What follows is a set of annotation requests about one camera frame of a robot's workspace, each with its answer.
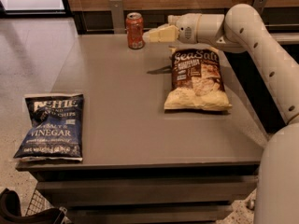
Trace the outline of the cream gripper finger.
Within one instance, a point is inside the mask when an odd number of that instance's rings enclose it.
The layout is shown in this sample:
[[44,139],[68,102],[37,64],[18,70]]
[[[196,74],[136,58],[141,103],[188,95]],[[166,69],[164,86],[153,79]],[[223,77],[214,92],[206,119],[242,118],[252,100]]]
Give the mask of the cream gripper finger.
[[175,25],[169,25],[162,31],[161,41],[149,41],[149,42],[174,42],[178,39],[178,28]]
[[162,40],[162,31],[168,27],[168,24],[161,25],[157,28],[149,29],[143,34],[143,38],[146,41],[161,41]]

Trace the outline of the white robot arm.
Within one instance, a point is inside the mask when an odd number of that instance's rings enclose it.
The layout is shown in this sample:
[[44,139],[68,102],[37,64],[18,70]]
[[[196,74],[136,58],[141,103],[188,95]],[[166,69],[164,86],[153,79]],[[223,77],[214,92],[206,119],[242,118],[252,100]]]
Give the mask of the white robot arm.
[[224,14],[170,15],[144,38],[150,43],[204,43],[250,56],[269,104],[285,123],[263,149],[254,224],[299,224],[299,64],[271,36],[256,8],[238,4]]

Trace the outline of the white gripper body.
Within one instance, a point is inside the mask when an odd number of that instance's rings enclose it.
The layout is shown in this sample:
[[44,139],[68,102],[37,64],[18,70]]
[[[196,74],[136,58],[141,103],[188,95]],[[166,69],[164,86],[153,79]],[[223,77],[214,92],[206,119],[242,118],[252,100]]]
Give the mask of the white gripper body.
[[169,15],[168,23],[178,28],[178,40],[186,44],[197,43],[197,26],[202,15],[188,13],[181,16]]

